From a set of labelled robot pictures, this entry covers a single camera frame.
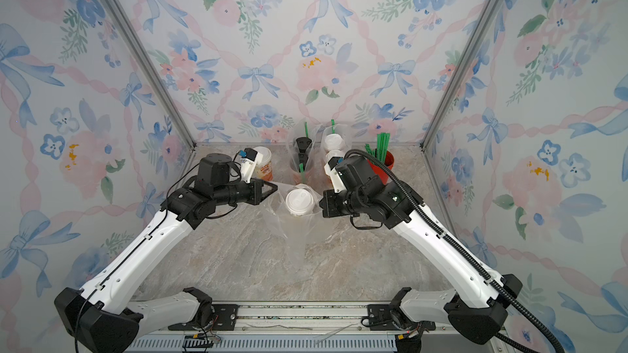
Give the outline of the clear plastic carrier bag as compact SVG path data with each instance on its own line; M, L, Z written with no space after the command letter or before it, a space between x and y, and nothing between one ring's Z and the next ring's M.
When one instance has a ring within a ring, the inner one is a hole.
M343 157L353 146L353 129L349 124L330 124L324 127L320 143L322 171L332 157Z

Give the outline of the black-lid red cup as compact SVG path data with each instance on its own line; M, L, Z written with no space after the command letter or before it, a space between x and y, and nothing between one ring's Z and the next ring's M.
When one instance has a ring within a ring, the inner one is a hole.
M303 166L303 168L306 169L307 166L308 166L309 160L310 160L310 154L309 153L298 153L297 154L296 166L297 167Z
M307 137L298 137L295 139L294 144L299 153L307 153L312 146L312 139Z

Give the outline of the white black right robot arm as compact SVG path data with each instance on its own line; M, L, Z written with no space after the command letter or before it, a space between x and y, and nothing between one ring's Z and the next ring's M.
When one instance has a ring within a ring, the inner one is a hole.
M332 189L319 205L325 218L365 215L417 248L447 278L451 289L419 293L401 289L387 315L373 315L369 326L389 322L404 332L422 334L433 324L451 325L472 343L505 339L507 295L517 296L521 284L502 276L479 260L451 235L419 194L387 171L383 183L369 155L358 150L348 158L334 157L325 166Z

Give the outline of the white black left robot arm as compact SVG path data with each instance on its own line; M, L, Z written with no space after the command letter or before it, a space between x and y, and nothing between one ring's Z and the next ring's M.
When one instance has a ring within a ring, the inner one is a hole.
M252 148L236 157L212 153L170 187L159 211L140 235L100 273L80 288L66 288L54 301L74 347L91 352L123 352L148 333L170 325L195 326L206 334L218 315L212 297L185 288L170 297L134 302L132 296L165 256L218 207L259 205L277 186L253 177L263 156Z

